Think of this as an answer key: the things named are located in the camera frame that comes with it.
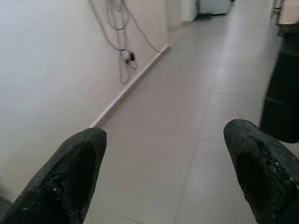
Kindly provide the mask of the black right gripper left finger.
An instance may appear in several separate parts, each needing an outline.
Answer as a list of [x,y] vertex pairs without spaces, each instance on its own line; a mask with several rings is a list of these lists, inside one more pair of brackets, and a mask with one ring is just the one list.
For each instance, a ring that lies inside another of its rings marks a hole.
[[95,192],[107,133],[85,129],[62,143],[1,219],[2,224],[82,224]]

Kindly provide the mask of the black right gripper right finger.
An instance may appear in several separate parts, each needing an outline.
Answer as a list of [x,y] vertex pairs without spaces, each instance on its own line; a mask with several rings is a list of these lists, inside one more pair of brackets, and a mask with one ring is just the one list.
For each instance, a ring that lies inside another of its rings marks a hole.
[[229,121],[224,140],[237,180],[259,224],[299,222],[299,160],[252,122]]

